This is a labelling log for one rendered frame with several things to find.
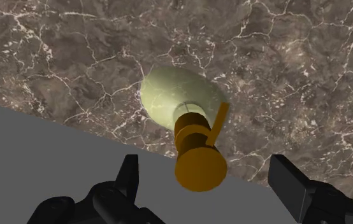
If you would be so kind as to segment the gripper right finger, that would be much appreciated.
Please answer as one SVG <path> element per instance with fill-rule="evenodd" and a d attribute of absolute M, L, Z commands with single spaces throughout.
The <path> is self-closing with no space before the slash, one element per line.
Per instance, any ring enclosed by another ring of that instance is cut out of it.
<path fill-rule="evenodd" d="M 299 224 L 353 224 L 353 199 L 309 179 L 284 155 L 271 156 L 268 184 Z"/>

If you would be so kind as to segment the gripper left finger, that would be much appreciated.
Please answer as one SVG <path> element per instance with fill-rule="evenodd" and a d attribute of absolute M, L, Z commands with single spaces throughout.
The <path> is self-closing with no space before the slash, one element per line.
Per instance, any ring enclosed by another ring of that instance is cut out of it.
<path fill-rule="evenodd" d="M 116 180 L 94 185 L 80 202 L 67 196 L 44 200 L 27 224 L 165 224 L 150 209 L 135 205 L 138 185 L 138 155 L 128 154 Z"/>

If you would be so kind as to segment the pale green soap dispenser bottle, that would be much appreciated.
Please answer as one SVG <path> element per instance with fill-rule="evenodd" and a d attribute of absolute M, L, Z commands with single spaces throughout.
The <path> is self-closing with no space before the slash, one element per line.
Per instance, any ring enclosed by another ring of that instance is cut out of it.
<path fill-rule="evenodd" d="M 173 131 L 179 184 L 192 192 L 218 187 L 227 162 L 215 142 L 229 110 L 219 87 L 188 69 L 158 67 L 142 80 L 140 99 L 155 123 Z"/>

